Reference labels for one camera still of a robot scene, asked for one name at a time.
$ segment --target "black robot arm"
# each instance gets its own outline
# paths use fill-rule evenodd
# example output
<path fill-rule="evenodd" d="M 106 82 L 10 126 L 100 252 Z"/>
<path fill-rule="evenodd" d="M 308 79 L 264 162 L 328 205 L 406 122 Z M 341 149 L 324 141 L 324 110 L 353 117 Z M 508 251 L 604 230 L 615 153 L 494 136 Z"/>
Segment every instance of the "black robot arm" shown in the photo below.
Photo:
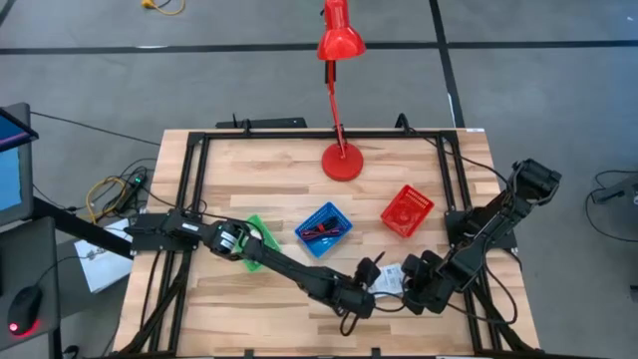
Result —
<path fill-rule="evenodd" d="M 561 175 L 534 160 L 513 165 L 507 188 L 485 207 L 468 211 L 448 228 L 451 243 L 441 258 L 426 250 L 421 257 L 409 255 L 402 269 L 407 285 L 404 302 L 415 314 L 424 308 L 441 313 L 453 292 L 473 290 L 485 254 L 525 218 L 537 205 L 548 203 L 556 193 Z"/>
<path fill-rule="evenodd" d="M 381 274 L 370 258 L 357 266 L 354 277 L 326 266 L 306 266 L 280 253 L 250 233 L 249 223 L 227 218 L 213 224 L 203 224 L 172 209 L 164 223 L 167 234 L 184 239 L 200 240 L 210 251 L 228 260 L 248 259 L 276 271 L 297 283 L 299 288 L 318 302 L 331 307 L 337 315 L 352 312 L 363 319 L 369 318 L 375 308 L 375 297 L 367 292 Z M 242 251 L 233 253 L 241 240 Z"/>

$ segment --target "white paper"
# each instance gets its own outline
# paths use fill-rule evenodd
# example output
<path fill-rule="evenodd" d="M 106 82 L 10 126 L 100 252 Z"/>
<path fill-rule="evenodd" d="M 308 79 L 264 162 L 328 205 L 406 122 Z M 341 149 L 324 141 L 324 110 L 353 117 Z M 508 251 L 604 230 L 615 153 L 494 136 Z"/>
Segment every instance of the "white paper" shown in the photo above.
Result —
<path fill-rule="evenodd" d="M 401 294 L 403 289 L 404 272 L 401 270 L 401 264 L 395 263 L 386 266 L 382 266 L 381 275 L 375 281 L 375 283 L 368 289 L 368 292 L 388 292 L 392 294 Z M 375 297 L 380 298 L 387 294 L 376 294 Z"/>
<path fill-rule="evenodd" d="M 105 229 L 118 237 L 131 241 L 132 237 L 124 233 L 124 228 L 128 226 L 129 221 L 122 219 L 110 224 Z M 107 288 L 131 273 L 132 260 L 105 251 L 85 240 L 79 240 L 75 245 L 78 256 L 88 257 L 80 259 L 80 263 L 92 293 L 97 293 Z"/>

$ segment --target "lamp shade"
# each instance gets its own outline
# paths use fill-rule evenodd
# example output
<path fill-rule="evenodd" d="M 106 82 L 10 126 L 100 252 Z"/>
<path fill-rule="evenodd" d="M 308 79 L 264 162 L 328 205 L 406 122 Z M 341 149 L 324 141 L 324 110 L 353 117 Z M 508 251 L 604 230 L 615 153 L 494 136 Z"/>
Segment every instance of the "lamp shade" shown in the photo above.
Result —
<path fill-rule="evenodd" d="M 350 26 L 347 0 L 326 0 L 324 5 L 326 33 L 317 49 L 319 60 L 349 59 L 366 52 L 366 44 Z"/>

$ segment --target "lamp base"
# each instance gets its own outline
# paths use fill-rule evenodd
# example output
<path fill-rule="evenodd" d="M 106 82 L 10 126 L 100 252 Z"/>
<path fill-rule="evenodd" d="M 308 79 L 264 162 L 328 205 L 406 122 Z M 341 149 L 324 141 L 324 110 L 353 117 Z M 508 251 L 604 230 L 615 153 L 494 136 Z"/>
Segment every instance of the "lamp base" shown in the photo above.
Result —
<path fill-rule="evenodd" d="M 332 180 L 346 181 L 355 179 L 363 168 L 363 155 L 356 146 L 346 144 L 346 158 L 341 158 L 339 145 L 330 145 L 323 153 L 321 166 L 326 176 Z"/>

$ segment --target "white label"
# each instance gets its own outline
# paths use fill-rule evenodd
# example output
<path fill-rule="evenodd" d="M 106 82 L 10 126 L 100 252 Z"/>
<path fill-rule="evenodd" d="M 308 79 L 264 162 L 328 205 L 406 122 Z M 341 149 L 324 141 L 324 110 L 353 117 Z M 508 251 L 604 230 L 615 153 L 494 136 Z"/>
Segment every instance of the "white label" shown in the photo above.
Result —
<path fill-rule="evenodd" d="M 226 239 L 226 240 L 229 240 L 229 241 L 230 241 L 230 242 L 232 242 L 233 244 L 234 244 L 235 242 L 237 242 L 237 238 L 233 237 L 233 236 L 232 236 L 232 234 L 228 233 L 227 231 L 223 231 L 223 232 L 221 233 L 221 237 L 222 237 L 222 238 L 224 238 L 224 239 Z"/>
<path fill-rule="evenodd" d="M 181 226 L 182 226 L 183 228 L 190 229 L 190 230 L 192 230 L 192 231 L 198 231 L 198 230 L 199 230 L 199 227 L 198 227 L 198 226 L 196 226 L 196 225 L 192 225 L 192 224 L 188 224 L 188 223 L 182 223 L 182 224 L 181 224 Z"/>
<path fill-rule="evenodd" d="M 403 292 L 403 278 L 405 274 L 401 270 L 401 264 L 395 263 L 380 268 L 381 275 L 375 283 L 368 289 L 369 292 L 388 292 L 392 294 L 401 294 Z M 387 294 L 377 294 L 375 297 L 380 298 Z"/>
<path fill-rule="evenodd" d="M 232 248 L 235 247 L 235 243 L 231 242 L 230 240 L 226 240 L 226 239 L 222 239 L 221 240 L 221 245 L 225 246 L 226 248 L 232 250 Z"/>

